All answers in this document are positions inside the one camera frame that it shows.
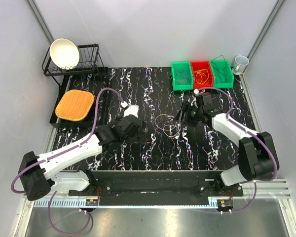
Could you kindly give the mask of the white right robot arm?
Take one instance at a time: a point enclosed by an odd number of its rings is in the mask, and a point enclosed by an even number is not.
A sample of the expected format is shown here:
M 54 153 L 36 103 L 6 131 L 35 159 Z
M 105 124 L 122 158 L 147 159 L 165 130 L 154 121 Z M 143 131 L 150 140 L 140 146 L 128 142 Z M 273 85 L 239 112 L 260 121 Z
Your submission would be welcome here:
M 184 101 L 174 120 L 188 126 L 201 122 L 237 145 L 238 164 L 223 171 L 214 183 L 218 195 L 227 195 L 235 184 L 277 176 L 279 160 L 271 134 L 249 129 L 217 109 L 210 93 L 198 94 L 192 102 Z

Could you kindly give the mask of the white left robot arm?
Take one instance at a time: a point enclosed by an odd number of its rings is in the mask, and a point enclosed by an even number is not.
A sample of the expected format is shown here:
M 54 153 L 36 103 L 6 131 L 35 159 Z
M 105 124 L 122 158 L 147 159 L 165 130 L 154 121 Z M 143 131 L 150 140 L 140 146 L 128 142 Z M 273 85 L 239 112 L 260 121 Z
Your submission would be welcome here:
M 83 138 L 60 149 L 35 155 L 26 153 L 21 161 L 18 178 L 29 201 L 38 200 L 50 191 L 78 191 L 90 196 L 97 184 L 84 171 L 61 174 L 65 168 L 81 160 L 111 152 L 123 143 L 143 143 L 147 123 L 134 115 L 100 125 Z

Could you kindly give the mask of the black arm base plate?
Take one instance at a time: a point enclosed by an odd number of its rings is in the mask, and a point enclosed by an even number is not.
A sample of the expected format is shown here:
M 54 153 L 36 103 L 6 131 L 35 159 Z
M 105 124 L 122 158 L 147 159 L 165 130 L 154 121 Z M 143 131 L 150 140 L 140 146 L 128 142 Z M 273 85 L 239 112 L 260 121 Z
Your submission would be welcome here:
M 221 171 L 87 171 L 89 186 L 70 196 L 100 196 L 101 207 L 212 207 L 209 198 L 242 197 L 239 184 L 223 186 Z

